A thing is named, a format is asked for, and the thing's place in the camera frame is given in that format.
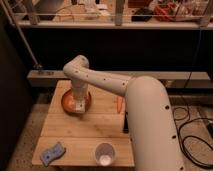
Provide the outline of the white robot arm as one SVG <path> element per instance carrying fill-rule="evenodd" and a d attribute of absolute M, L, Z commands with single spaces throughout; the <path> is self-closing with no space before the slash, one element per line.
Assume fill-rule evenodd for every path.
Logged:
<path fill-rule="evenodd" d="M 63 72 L 71 80 L 73 113 L 86 111 L 89 84 L 125 98 L 136 171 L 184 171 L 171 104 L 158 79 L 91 70 L 83 55 L 65 64 Z"/>

